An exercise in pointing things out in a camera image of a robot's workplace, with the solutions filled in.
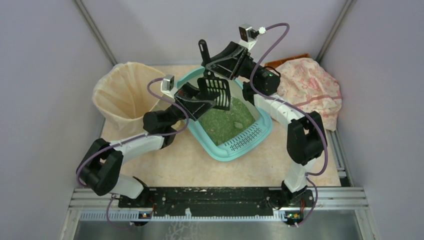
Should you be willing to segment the black litter scoop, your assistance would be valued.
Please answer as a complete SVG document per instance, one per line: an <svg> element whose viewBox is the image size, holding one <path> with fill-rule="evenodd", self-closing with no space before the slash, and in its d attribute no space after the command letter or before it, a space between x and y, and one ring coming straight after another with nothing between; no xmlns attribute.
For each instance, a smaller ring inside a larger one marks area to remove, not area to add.
<svg viewBox="0 0 424 240"><path fill-rule="evenodd" d="M215 109L229 111L231 106L231 92L226 79L219 78L207 69L207 64L211 62L207 43L204 39L198 41L198 46L202 58L201 66L204 67L203 77L197 80L199 94L197 98L204 101L214 101Z"/></svg>

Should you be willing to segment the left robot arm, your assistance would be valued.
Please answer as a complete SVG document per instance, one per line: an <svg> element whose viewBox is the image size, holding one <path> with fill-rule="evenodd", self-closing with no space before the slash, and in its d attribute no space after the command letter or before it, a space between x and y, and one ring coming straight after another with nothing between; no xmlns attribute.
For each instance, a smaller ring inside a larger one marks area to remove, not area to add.
<svg viewBox="0 0 424 240"><path fill-rule="evenodd" d="M93 190L98 196L123 195L131 199L146 196L148 187L136 178L121 174L124 163L143 154L171 145L175 136L188 128L190 120L197 120L218 105L221 93L209 91L204 84L189 91L172 88L169 100L151 90L156 78L147 84L152 96L170 104L166 110L149 111L143 117L144 132L116 141L96 139L76 169L76 181Z"/></svg>

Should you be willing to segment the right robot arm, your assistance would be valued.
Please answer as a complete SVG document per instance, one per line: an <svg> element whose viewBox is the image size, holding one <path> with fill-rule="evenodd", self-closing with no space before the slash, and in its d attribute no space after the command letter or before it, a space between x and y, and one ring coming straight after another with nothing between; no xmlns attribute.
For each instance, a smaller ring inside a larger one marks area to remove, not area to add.
<svg viewBox="0 0 424 240"><path fill-rule="evenodd" d="M282 200L285 205L296 203L306 192L309 177L323 174L328 166L328 144L320 114L306 113L278 96L279 76L254 61L247 47L230 42L223 51L210 56L205 40L199 40L198 46L207 79L228 83L239 76L248 78L242 88L244 99L286 127L286 149L293 162L281 183Z"/></svg>

